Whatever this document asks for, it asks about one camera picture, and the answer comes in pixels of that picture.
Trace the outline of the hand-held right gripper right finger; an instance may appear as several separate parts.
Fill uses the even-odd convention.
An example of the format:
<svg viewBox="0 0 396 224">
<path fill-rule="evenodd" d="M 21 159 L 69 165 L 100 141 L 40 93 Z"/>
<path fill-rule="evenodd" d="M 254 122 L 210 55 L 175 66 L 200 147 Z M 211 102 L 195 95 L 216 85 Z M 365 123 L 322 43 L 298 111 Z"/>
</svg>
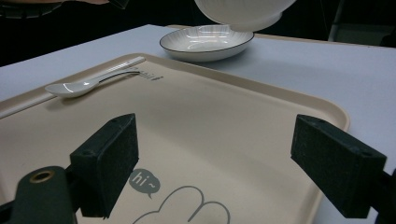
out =
<svg viewBox="0 0 396 224">
<path fill-rule="evenodd" d="M 375 224 L 396 224 L 396 170 L 387 157 L 328 121 L 296 117 L 291 158 L 346 218 L 377 212 Z"/>
</svg>

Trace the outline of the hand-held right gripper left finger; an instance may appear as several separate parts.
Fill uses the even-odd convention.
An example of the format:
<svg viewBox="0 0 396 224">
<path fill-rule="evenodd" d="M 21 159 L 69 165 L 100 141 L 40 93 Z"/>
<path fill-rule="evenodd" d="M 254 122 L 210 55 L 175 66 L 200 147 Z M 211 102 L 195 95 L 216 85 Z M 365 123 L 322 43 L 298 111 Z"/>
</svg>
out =
<svg viewBox="0 0 396 224">
<path fill-rule="evenodd" d="M 12 203 L 12 224 L 78 224 L 110 216 L 139 160 L 134 114 L 108 121 L 70 154 L 67 168 L 48 166 L 26 175 Z"/>
</svg>

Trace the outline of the white ceramic spoon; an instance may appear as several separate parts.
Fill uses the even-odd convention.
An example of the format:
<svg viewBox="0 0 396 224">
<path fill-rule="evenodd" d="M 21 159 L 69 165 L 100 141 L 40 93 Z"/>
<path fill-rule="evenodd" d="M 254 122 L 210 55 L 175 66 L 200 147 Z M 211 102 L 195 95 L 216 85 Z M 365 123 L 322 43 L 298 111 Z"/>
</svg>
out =
<svg viewBox="0 0 396 224">
<path fill-rule="evenodd" d="M 63 98 L 76 98 L 82 96 L 96 88 L 101 82 L 120 75 L 139 75 L 140 72 L 131 69 L 110 72 L 90 80 L 72 82 L 72 83 L 56 83 L 45 87 L 45 90 L 52 95 Z"/>
</svg>

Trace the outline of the white plate with dark rim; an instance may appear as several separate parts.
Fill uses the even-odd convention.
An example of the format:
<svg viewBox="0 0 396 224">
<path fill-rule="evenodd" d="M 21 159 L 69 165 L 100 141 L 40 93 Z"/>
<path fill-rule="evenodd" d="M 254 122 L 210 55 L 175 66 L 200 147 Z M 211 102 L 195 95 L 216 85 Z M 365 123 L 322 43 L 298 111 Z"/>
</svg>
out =
<svg viewBox="0 0 396 224">
<path fill-rule="evenodd" d="M 236 32 L 228 25 L 203 25 L 169 33 L 161 38 L 160 46 L 174 59 L 205 63 L 241 53 L 253 37 L 252 32 Z"/>
</svg>

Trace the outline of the beige tray with rabbit print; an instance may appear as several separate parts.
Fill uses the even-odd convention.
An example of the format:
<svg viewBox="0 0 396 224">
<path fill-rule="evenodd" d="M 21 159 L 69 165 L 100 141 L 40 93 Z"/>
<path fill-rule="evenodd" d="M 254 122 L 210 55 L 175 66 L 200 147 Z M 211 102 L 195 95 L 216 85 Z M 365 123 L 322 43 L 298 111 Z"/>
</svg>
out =
<svg viewBox="0 0 396 224">
<path fill-rule="evenodd" d="M 320 191 L 291 159 L 304 114 L 346 129 L 326 100 L 147 55 L 75 99 L 43 89 L 0 103 L 0 203 L 19 180 L 72 151 L 108 120 L 135 114 L 139 161 L 110 217 L 80 224 L 312 224 Z"/>
</svg>

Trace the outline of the white ribbed bowl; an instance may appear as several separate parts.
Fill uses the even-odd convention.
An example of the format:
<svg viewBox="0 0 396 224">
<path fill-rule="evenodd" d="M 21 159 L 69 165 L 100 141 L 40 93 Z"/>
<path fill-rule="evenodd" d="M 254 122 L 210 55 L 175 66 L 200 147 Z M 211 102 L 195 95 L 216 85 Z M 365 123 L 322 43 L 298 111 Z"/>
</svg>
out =
<svg viewBox="0 0 396 224">
<path fill-rule="evenodd" d="M 256 32 L 278 22 L 296 0 L 194 0 L 210 20 L 237 32 Z"/>
</svg>

